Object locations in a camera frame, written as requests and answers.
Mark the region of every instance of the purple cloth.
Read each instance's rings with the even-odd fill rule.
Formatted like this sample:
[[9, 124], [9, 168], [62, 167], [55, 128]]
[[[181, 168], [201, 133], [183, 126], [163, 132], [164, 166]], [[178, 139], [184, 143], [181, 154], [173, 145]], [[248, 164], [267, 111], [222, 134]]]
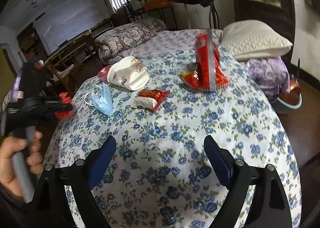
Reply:
[[280, 91], [289, 93], [290, 76], [281, 57], [270, 59], [250, 59], [241, 63], [246, 68], [268, 99], [279, 95]]

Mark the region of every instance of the screw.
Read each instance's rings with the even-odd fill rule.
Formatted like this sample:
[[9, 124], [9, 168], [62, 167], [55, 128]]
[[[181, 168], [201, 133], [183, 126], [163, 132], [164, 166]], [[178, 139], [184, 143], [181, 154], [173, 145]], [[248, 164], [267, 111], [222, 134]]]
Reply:
[[81, 165], [83, 165], [84, 164], [84, 160], [83, 159], [78, 159], [77, 161], [76, 161], [76, 165], [77, 166], [81, 166]]
[[236, 164], [237, 164], [238, 166], [242, 166], [242, 165], [244, 165], [244, 161], [243, 161], [242, 159], [237, 159], [237, 160], [236, 160]]
[[270, 170], [270, 171], [273, 171], [275, 169], [275, 166], [274, 165], [271, 165], [271, 164], [268, 164], [267, 168]]
[[53, 167], [52, 164], [47, 164], [44, 169], [47, 170], [47, 171], [49, 171], [49, 170], [52, 169], [52, 167]]

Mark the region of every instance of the folded comforter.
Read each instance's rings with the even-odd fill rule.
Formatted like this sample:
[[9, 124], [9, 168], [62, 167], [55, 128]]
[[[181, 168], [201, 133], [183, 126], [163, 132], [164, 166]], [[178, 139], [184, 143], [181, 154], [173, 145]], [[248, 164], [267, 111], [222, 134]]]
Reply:
[[166, 28], [164, 22], [150, 17], [106, 31], [95, 39], [99, 58], [103, 64], [114, 64], [123, 58], [122, 51], [147, 42]]
[[241, 63], [246, 68], [263, 91], [265, 96], [272, 100], [280, 91], [289, 93], [290, 76], [281, 57], [270, 59], [250, 59]]

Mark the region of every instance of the copper pot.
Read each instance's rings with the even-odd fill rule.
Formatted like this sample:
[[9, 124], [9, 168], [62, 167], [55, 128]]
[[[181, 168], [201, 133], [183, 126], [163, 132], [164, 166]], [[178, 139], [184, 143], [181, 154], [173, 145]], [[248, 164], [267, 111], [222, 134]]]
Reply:
[[300, 70], [300, 59], [298, 59], [297, 76], [294, 77], [292, 80], [290, 80], [290, 83], [289, 83], [290, 93], [285, 93], [282, 91], [279, 94], [279, 98], [290, 105], [296, 105], [299, 102], [299, 97], [301, 92], [301, 88], [298, 83], [299, 70]]

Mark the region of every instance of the floral bedspread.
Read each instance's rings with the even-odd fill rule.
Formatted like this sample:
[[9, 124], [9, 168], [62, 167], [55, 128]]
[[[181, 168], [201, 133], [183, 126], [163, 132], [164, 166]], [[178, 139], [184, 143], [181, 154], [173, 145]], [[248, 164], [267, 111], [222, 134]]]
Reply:
[[[112, 227], [209, 227], [228, 191], [221, 186], [203, 150], [206, 135], [247, 164], [276, 166], [286, 191], [293, 227], [301, 213], [300, 177], [295, 156], [278, 116], [264, 94], [230, 52], [220, 46], [220, 67], [230, 81], [216, 93], [187, 88], [178, 75], [195, 61], [194, 32], [160, 32], [130, 50], [150, 70], [146, 88], [171, 92], [156, 113], [132, 109], [137, 92], [110, 86], [113, 114], [84, 103], [97, 78], [76, 93], [76, 114], [62, 120], [50, 142], [46, 163], [69, 166], [85, 158], [107, 137], [117, 140], [116, 154], [100, 185], [92, 191]], [[83, 227], [70, 187], [67, 198]], [[236, 223], [247, 217], [250, 187]]]

